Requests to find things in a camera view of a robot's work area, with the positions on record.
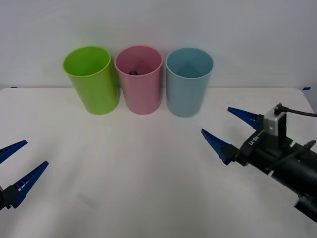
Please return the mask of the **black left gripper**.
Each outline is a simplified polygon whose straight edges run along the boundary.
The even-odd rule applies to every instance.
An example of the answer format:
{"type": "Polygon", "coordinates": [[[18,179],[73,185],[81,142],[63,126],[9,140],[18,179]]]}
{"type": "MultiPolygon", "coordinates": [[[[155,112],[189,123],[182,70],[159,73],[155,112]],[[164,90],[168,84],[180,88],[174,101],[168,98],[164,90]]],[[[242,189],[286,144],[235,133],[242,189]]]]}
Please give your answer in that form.
{"type": "MultiPolygon", "coordinates": [[[[4,162],[27,143],[26,140],[22,140],[0,149],[0,163],[4,162]]],[[[0,209],[17,208],[48,165],[48,161],[44,161],[19,181],[7,187],[5,192],[0,186],[0,209]]]]}

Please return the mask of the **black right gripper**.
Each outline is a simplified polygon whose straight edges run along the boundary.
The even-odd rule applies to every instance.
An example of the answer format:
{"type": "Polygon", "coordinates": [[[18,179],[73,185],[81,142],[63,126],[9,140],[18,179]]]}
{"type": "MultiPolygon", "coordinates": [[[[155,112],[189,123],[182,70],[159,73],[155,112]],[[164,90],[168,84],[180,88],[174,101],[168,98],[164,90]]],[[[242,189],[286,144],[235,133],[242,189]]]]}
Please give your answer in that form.
{"type": "MultiPolygon", "coordinates": [[[[228,107],[227,110],[253,129],[263,128],[263,115],[232,107],[228,107]]],[[[237,162],[242,166],[252,165],[266,175],[272,171],[271,166],[286,154],[293,142],[286,136],[283,143],[279,144],[277,137],[256,131],[238,149],[204,129],[201,129],[201,133],[225,165],[231,162],[237,162]]]]}

